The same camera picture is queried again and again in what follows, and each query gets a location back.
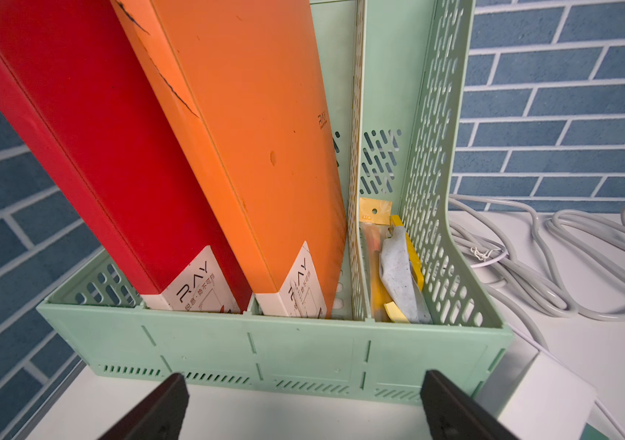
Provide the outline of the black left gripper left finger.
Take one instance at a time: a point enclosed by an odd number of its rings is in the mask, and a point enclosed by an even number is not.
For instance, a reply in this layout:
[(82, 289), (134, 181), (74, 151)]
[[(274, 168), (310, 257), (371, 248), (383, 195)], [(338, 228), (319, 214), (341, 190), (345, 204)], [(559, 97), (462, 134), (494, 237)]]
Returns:
[(173, 373), (107, 430), (107, 439), (179, 439), (189, 403), (184, 376)]

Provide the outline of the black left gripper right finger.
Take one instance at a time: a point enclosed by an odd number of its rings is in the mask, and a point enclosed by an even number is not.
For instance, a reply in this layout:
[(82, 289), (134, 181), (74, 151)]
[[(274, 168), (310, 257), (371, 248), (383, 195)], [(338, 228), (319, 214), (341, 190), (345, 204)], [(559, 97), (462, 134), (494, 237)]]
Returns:
[(425, 373), (420, 396), (434, 440), (517, 440), (439, 370)]

